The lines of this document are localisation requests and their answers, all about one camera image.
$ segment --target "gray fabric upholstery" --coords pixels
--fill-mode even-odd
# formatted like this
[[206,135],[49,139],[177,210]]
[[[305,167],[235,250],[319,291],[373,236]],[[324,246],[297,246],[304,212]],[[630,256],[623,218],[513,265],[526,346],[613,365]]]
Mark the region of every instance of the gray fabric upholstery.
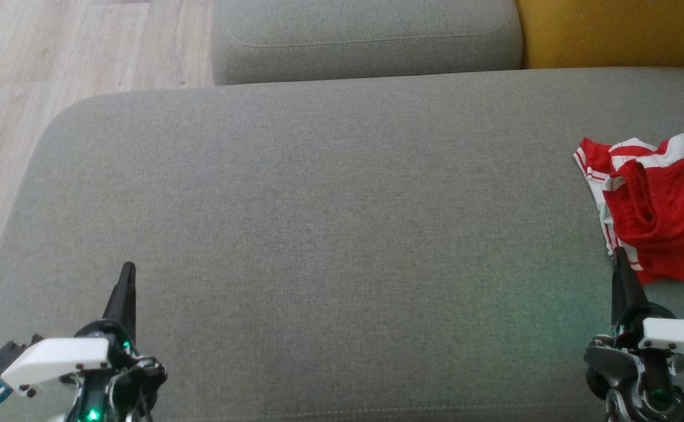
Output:
[[[156,419],[594,421],[610,260],[571,153],[684,131],[684,70],[521,70],[82,101],[0,249],[0,347],[138,265]],[[684,284],[653,300],[684,317]],[[14,398],[3,420],[71,401]]]
[[214,0],[217,85],[519,69],[513,0]]

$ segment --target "white stripe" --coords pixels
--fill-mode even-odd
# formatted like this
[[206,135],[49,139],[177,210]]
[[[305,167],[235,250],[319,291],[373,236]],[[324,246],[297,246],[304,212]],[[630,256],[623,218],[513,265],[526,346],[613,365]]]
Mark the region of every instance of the white stripe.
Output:
[[[583,153],[581,148],[577,149],[577,152]],[[584,169],[583,163],[578,160],[578,155],[576,154],[574,154],[574,161],[577,163],[578,169],[581,170],[583,174],[586,174],[586,169]]]
[[613,155],[612,156],[612,168],[615,170],[620,169],[627,161],[635,160],[639,158],[639,155]]
[[623,246],[623,249],[625,249],[625,252],[628,255],[628,261],[639,262],[639,251],[637,251],[634,246],[631,246],[628,243],[620,240],[620,238],[618,238],[618,243],[620,246]]
[[584,165],[581,163],[580,160],[578,160],[578,156],[576,154],[574,154],[574,160],[576,161],[578,168],[580,168],[581,171],[586,176],[585,177],[586,183],[589,186],[589,190],[591,190],[591,195],[594,198],[594,204],[597,205],[597,211],[599,211],[600,224],[602,226],[603,238],[605,238],[605,245],[607,246],[607,253],[612,254],[612,245],[607,241],[607,235],[605,233],[605,223],[606,222],[604,221],[604,218],[605,218],[604,216],[609,215],[609,213],[605,213],[605,209],[607,208],[607,205],[605,204],[605,197],[602,194],[602,181],[591,178],[591,173],[600,174],[606,178],[607,178],[607,174],[600,173],[599,171],[591,170],[591,168],[584,168]]
[[583,165],[586,165],[586,154],[584,153],[584,150],[581,149],[581,147],[579,147],[577,149],[577,152],[578,152],[578,155],[581,157],[581,162],[583,163]]
[[664,166],[671,166],[677,160],[684,158],[684,134],[679,134],[668,142],[668,150],[664,154],[649,155],[646,157],[639,157],[636,159],[644,168],[664,168]]
[[623,141],[620,142],[620,144],[615,144],[612,147],[610,147],[610,151],[613,151],[615,148],[620,148],[620,147],[642,147],[642,148],[647,148],[649,151],[657,151],[657,147],[654,145],[649,145],[645,144],[642,141],[639,141],[639,138],[637,137],[632,137],[628,141]]
[[610,256],[612,256],[612,252],[615,249],[615,230],[612,229],[612,222],[609,222],[607,224],[606,222],[603,222],[602,226],[602,230],[605,230],[605,237],[607,237],[608,233],[610,234],[610,243],[608,243],[607,246],[607,253],[610,254]]
[[601,177],[603,179],[607,179],[608,177],[610,177],[610,174],[602,173],[601,171],[591,170],[591,167],[588,168],[587,174],[591,176]]

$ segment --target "black plastic part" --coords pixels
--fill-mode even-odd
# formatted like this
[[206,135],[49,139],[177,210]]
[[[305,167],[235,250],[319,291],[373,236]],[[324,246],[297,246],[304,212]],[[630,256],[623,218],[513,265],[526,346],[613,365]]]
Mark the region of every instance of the black plastic part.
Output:
[[610,323],[630,324],[629,321],[637,313],[650,312],[649,300],[646,299],[644,288],[639,284],[636,271],[628,262],[625,249],[615,248],[612,256],[612,314]]
[[147,406],[147,398],[144,397],[144,392],[138,391],[139,402],[138,406],[141,408],[138,413],[143,414],[146,417],[147,422],[154,422],[152,419],[152,414],[149,412],[149,407]]
[[133,342],[136,341],[136,266],[126,262],[112,290],[103,319],[120,324]]
[[613,384],[617,380],[636,379],[639,374],[634,355],[618,348],[591,345],[586,348],[584,361]]
[[115,369],[127,368],[135,364],[122,346],[124,342],[131,342],[130,348],[136,352],[135,343],[127,331],[115,321],[94,321],[79,329],[74,337],[105,337],[110,341],[108,358]]
[[157,400],[157,390],[167,381],[167,371],[164,366],[135,368],[121,376],[115,382],[113,401],[116,406],[130,411],[140,405],[140,396],[146,398],[146,408],[154,409]]
[[663,305],[655,304],[654,302],[649,302],[649,309],[652,310],[652,313],[649,316],[677,319],[675,314],[673,314],[672,311],[668,308],[663,307]]
[[44,337],[39,334],[34,334],[31,343],[28,345],[18,345],[15,342],[7,342],[4,344],[4,347],[1,347],[0,350],[0,375],[4,373],[6,369],[9,369],[9,366],[11,366],[11,364],[14,363],[18,357],[21,356],[21,353],[24,353],[29,346],[41,342],[42,340],[44,340]]
[[586,384],[597,398],[605,400],[607,390],[610,390],[610,384],[604,376],[592,369],[591,366],[586,367]]
[[640,353],[645,367],[644,393],[647,401],[658,411],[666,411],[673,404],[676,392],[672,388],[668,369],[668,352],[644,350]]
[[[88,372],[81,387],[81,396],[77,398],[64,421],[114,420],[109,415],[111,409],[106,393],[111,375],[108,372]],[[89,417],[92,411],[96,414],[95,418]]]
[[[640,400],[641,392],[637,389],[636,380],[621,382],[615,388],[621,395],[622,408],[618,409],[620,403],[616,403],[616,411],[612,418],[606,416],[605,420],[631,420],[631,422],[684,422],[684,396],[682,391],[674,387],[672,393],[672,405],[668,408],[655,409],[647,406]],[[628,417],[621,417],[621,412],[625,412]]]
[[73,377],[71,377],[71,374],[65,374],[64,376],[59,377],[58,381],[60,381],[60,384],[63,385],[76,385],[76,381],[74,381]]

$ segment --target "robotic arm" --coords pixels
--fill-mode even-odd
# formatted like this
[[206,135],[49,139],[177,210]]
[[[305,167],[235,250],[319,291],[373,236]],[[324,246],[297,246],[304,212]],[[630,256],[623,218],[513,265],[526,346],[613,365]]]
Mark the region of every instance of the robotic arm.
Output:
[[649,302],[625,249],[615,249],[611,335],[586,348],[587,384],[607,422],[684,422],[684,389],[672,384],[684,360],[684,320]]
[[67,339],[34,335],[29,346],[9,342],[0,350],[0,405],[18,391],[32,398],[35,385],[58,379],[76,387],[64,422],[124,422],[146,417],[167,371],[135,345],[135,266],[127,262],[103,318]]

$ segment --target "seam stitching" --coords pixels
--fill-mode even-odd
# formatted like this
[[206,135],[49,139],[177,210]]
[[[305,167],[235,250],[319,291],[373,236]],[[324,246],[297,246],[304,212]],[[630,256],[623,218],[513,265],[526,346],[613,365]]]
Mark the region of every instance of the seam stitching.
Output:
[[245,50],[310,50],[320,48],[335,48],[341,46],[370,46],[383,45],[384,43],[424,43],[428,41],[438,40],[457,40],[463,38],[480,38],[489,35],[494,35],[505,31],[515,19],[511,14],[511,8],[508,8],[508,16],[506,23],[499,29],[494,29],[490,32],[482,34],[436,34],[436,35],[421,35],[417,37],[386,37],[386,38],[363,38],[359,40],[331,40],[318,41],[313,43],[286,43],[286,45],[265,45],[265,43],[246,43],[240,41],[235,35],[230,32],[227,26],[223,26],[222,32],[227,35],[227,40],[235,46]]

